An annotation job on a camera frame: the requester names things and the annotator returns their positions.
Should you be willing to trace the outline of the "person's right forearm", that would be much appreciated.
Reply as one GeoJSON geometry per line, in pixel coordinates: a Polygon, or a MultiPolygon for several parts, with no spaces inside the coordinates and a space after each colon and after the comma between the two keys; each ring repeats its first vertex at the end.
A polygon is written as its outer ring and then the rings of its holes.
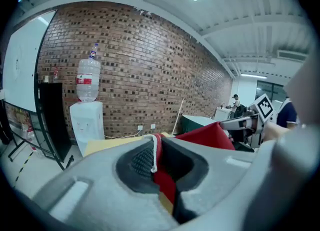
{"type": "Polygon", "coordinates": [[[289,131],[291,129],[279,126],[276,123],[267,122],[262,132],[263,142],[277,140],[289,131]]]}

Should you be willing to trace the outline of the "pile of plastic bottles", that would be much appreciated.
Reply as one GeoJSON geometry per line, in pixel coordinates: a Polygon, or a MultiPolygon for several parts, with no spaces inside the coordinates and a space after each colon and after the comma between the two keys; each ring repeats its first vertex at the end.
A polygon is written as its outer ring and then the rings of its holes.
{"type": "Polygon", "coordinates": [[[35,139],[35,134],[33,128],[28,124],[22,124],[22,136],[24,139],[26,139],[28,142],[35,145],[37,142],[35,139]]]}

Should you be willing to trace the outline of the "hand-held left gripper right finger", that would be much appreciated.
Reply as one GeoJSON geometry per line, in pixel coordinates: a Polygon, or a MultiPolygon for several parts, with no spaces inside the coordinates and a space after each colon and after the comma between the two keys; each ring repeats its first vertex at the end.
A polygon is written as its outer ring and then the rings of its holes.
{"type": "Polygon", "coordinates": [[[160,188],[173,199],[163,225],[242,225],[257,190],[248,175],[256,155],[176,138],[161,140],[160,188]]]}

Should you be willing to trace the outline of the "black cabinet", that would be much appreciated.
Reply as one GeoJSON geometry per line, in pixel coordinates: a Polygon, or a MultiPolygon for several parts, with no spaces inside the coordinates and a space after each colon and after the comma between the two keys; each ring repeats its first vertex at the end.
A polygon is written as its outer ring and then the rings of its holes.
{"type": "Polygon", "coordinates": [[[64,162],[72,143],[65,121],[62,84],[40,83],[38,88],[39,103],[44,114],[50,143],[57,154],[57,158],[64,162]]]}

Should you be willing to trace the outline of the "green tub with white lid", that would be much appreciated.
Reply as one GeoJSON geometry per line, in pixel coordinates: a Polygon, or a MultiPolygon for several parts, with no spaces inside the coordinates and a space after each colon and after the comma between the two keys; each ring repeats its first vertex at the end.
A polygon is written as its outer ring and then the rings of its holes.
{"type": "Polygon", "coordinates": [[[182,133],[188,133],[215,122],[216,121],[214,119],[209,117],[183,114],[181,117],[182,133]]]}

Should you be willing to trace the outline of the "white water dispenser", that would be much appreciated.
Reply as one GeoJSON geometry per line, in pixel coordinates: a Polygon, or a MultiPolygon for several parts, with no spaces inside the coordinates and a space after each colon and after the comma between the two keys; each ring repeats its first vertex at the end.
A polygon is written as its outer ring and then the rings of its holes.
{"type": "Polygon", "coordinates": [[[77,102],[69,108],[71,123],[81,155],[89,141],[104,140],[103,103],[77,102]]]}

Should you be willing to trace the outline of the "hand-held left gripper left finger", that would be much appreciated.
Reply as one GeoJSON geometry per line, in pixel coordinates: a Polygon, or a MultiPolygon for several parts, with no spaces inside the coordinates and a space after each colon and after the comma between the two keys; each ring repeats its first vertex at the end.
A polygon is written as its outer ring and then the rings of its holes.
{"type": "Polygon", "coordinates": [[[47,182],[33,201],[53,220],[59,231],[169,231],[179,226],[159,200],[159,187],[140,193],[117,173],[126,153],[146,149],[146,138],[92,153],[47,182]]]}

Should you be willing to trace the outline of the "clear water jug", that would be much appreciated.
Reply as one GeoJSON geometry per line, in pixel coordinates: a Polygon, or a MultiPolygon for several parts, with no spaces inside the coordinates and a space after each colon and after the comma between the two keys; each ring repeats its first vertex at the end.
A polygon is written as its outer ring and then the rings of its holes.
{"type": "Polygon", "coordinates": [[[95,59],[81,59],[76,75],[76,94],[83,103],[96,100],[99,93],[101,63],[95,59]]]}

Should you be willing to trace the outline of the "yellow black floor tape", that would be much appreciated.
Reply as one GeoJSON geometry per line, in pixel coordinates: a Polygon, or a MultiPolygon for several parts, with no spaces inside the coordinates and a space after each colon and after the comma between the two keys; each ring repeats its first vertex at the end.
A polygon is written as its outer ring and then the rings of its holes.
{"type": "Polygon", "coordinates": [[[19,170],[19,172],[18,172],[18,174],[17,174],[17,176],[16,176],[16,178],[15,178],[15,180],[14,180],[13,188],[16,188],[16,185],[17,185],[17,182],[18,182],[18,180],[19,180],[19,177],[20,177],[20,175],[21,175],[21,173],[23,172],[26,164],[28,163],[28,161],[30,160],[30,158],[31,158],[31,156],[32,156],[33,154],[34,154],[34,152],[31,152],[31,153],[29,154],[28,158],[25,160],[25,162],[23,163],[22,167],[20,168],[20,170],[19,170]]]}

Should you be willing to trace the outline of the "small blue-label plastic bottle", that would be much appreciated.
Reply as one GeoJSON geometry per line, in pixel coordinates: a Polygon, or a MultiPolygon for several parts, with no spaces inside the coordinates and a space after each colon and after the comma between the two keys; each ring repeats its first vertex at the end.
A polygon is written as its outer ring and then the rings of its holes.
{"type": "Polygon", "coordinates": [[[92,47],[92,49],[90,50],[89,53],[89,59],[94,60],[97,54],[97,50],[98,50],[98,43],[95,43],[92,47]]]}

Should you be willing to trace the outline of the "red cloth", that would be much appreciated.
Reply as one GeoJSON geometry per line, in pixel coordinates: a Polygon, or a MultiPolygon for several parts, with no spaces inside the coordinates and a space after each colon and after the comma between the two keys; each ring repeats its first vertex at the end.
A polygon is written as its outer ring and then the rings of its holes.
{"type": "MultiPolygon", "coordinates": [[[[160,133],[152,136],[154,157],[151,171],[153,181],[159,185],[160,202],[171,209],[183,189],[193,189],[202,181],[209,171],[209,165],[202,156],[163,142],[164,137],[160,133]]],[[[176,138],[210,148],[235,150],[218,122],[180,134],[176,138]]]]}

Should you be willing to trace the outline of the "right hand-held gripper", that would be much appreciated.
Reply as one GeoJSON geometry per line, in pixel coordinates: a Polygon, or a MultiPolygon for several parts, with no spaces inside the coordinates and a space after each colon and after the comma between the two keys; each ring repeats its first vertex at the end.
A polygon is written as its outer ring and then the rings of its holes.
{"type": "Polygon", "coordinates": [[[266,123],[275,120],[275,110],[266,94],[258,97],[242,116],[221,121],[223,130],[227,130],[234,143],[249,149],[259,148],[263,141],[263,129],[266,123]]]}

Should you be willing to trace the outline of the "black whiteboard stand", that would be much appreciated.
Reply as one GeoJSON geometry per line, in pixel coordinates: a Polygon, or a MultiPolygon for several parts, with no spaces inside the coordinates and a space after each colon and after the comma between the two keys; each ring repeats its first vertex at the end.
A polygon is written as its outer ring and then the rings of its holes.
{"type": "Polygon", "coordinates": [[[40,156],[54,160],[63,171],[69,168],[71,164],[75,162],[75,156],[70,152],[70,150],[72,149],[72,144],[64,162],[61,162],[58,159],[58,156],[55,153],[53,146],[51,145],[49,132],[47,131],[44,114],[42,113],[42,107],[40,105],[40,89],[38,90],[37,96],[35,98],[35,107],[36,107],[35,112],[16,107],[5,101],[4,101],[4,106],[5,107],[9,106],[14,108],[15,110],[18,110],[20,113],[22,113],[26,117],[28,121],[26,125],[29,125],[33,128],[35,139],[36,139],[35,144],[28,142],[25,138],[23,138],[23,131],[18,130],[19,128],[22,129],[23,123],[18,125],[10,121],[9,124],[11,126],[9,129],[10,129],[10,133],[13,136],[13,142],[15,144],[15,148],[11,151],[11,153],[9,153],[9,156],[8,156],[10,161],[13,161],[13,155],[15,153],[17,153],[19,150],[22,150],[23,146],[28,145],[31,147],[31,150],[34,151],[36,154],[39,154],[40,156]]]}

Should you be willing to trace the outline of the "white mop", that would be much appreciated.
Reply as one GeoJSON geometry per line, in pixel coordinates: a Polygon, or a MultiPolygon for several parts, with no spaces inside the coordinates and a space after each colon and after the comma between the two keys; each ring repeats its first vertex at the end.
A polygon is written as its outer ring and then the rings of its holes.
{"type": "Polygon", "coordinates": [[[178,120],[180,118],[180,114],[181,114],[184,102],[185,102],[185,97],[183,97],[182,100],[181,100],[180,107],[179,107],[179,110],[178,110],[178,113],[177,113],[177,117],[175,119],[174,127],[173,127],[172,132],[171,132],[172,136],[175,133],[175,130],[176,130],[176,127],[177,127],[177,124],[178,124],[178,120]]]}

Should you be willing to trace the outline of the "white whiteboard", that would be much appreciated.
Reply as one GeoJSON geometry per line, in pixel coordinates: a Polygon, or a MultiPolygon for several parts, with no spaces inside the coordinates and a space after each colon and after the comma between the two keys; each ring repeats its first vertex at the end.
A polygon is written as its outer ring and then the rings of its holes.
{"type": "Polygon", "coordinates": [[[46,12],[15,31],[5,53],[2,88],[4,101],[35,112],[35,73],[43,38],[56,10],[46,12]]]}

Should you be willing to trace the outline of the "ceiling air conditioner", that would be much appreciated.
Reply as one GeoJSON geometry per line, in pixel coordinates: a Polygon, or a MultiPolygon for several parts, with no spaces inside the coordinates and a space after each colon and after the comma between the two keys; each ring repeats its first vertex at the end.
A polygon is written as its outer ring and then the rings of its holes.
{"type": "Polygon", "coordinates": [[[290,60],[294,62],[303,62],[307,58],[307,54],[295,52],[295,51],[289,51],[289,50],[277,50],[277,58],[278,59],[285,59],[290,60]]]}

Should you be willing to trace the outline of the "yellow-topped pedestal table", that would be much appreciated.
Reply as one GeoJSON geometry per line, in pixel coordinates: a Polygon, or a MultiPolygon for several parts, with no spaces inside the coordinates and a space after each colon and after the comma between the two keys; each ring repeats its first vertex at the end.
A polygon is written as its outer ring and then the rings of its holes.
{"type": "MultiPolygon", "coordinates": [[[[104,139],[104,140],[91,140],[88,142],[84,151],[84,156],[91,155],[95,152],[118,147],[127,143],[142,140],[145,136],[117,138],[117,139],[104,139]]],[[[168,211],[170,215],[173,215],[174,211],[174,181],[165,173],[164,169],[160,170],[160,166],[157,166],[158,170],[153,177],[153,181],[160,186],[159,201],[162,206],[168,211]]]]}

